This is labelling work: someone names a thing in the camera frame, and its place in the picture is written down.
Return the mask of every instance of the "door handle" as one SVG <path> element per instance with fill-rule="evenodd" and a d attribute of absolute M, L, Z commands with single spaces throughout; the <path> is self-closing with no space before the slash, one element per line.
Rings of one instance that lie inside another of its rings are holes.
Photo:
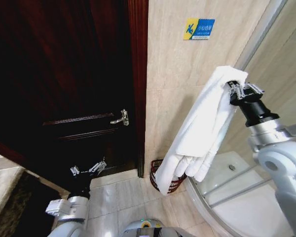
<path fill-rule="evenodd" d="M 129 125 L 129 120 L 128 120 L 127 111 L 125 109 L 123 109 L 121 111 L 121 113 L 122 113 L 122 117 L 117 119 L 117 120 L 112 120 L 110 122 L 110 124 L 116 124 L 116 123 L 119 123 L 119 122 L 123 121 L 124 126 L 128 126 Z"/>

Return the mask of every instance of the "shower enclosure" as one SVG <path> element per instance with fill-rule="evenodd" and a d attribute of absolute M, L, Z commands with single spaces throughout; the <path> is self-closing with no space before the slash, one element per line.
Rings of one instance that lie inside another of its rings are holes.
<path fill-rule="evenodd" d="M 296 123 L 296 0 L 270 2 L 236 67 L 265 90 L 262 101 L 282 124 Z M 206 178 L 189 178 L 186 189 L 221 236 L 292 237 L 272 179 L 252 158 L 249 135 L 237 111 Z"/>

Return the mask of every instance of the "black cylindrical joint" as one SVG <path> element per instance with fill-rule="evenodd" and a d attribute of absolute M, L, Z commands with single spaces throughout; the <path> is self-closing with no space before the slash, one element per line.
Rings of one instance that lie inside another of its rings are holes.
<path fill-rule="evenodd" d="M 247 127 L 279 118 L 278 114 L 272 113 L 261 100 L 254 102 L 241 101 L 238 106 L 247 119 Z"/>

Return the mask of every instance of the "shower drain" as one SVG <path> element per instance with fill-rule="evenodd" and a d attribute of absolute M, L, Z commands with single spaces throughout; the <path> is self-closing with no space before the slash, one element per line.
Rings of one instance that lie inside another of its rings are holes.
<path fill-rule="evenodd" d="M 230 164 L 228 167 L 232 171 L 235 171 L 236 170 L 236 167 L 233 164 Z"/>

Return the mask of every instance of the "white floor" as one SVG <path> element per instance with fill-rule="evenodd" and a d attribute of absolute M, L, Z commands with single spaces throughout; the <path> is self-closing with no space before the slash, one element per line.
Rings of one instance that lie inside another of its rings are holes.
<path fill-rule="evenodd" d="M 132 221 L 149 218 L 158 219 L 167 227 L 181 227 L 196 237 L 215 237 L 183 184 L 167 197 L 154 189 L 149 177 L 107 184 L 90 193 L 90 236 L 117 237 Z"/>

